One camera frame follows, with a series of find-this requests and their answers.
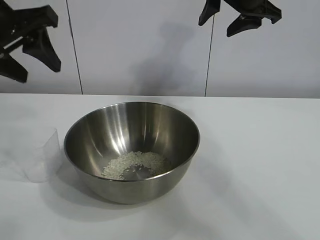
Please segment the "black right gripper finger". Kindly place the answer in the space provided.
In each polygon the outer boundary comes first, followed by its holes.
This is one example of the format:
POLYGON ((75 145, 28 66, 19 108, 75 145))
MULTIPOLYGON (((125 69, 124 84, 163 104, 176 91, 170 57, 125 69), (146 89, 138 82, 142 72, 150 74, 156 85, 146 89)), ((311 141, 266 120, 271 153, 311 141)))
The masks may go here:
POLYGON ((262 25, 262 18, 258 16, 238 16, 227 28, 226 36, 232 37, 247 30, 258 29, 262 25))
POLYGON ((212 16, 220 11, 221 0, 206 0, 198 18, 198 25, 203 26, 212 16))

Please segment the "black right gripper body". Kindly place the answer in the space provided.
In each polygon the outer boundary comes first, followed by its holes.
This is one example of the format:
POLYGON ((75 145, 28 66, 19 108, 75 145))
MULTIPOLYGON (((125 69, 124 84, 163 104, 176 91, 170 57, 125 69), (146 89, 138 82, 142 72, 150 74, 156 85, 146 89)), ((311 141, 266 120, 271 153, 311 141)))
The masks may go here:
POLYGON ((267 18, 275 24, 282 18, 282 10, 269 0, 224 0, 242 16, 267 18))

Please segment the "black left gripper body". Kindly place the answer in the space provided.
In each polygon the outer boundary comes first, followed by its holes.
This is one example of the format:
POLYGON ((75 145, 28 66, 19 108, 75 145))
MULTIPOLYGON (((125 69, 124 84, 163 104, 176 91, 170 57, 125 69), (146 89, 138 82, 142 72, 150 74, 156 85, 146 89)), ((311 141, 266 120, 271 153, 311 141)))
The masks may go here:
POLYGON ((49 5, 25 9, 13 9, 0 5, 0 53, 8 54, 5 46, 19 38, 25 38, 37 30, 58 26, 58 15, 49 5))

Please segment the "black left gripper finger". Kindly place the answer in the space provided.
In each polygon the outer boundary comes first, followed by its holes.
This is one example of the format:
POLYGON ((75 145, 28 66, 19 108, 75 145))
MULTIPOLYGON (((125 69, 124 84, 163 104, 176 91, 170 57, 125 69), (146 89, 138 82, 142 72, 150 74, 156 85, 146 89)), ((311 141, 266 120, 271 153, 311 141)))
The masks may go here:
POLYGON ((47 31, 32 31, 24 38, 22 52, 30 55, 55 73, 61 71, 61 60, 56 54, 47 31))
POLYGON ((9 54, 0 54, 0 75, 19 83, 26 83, 28 71, 9 54))

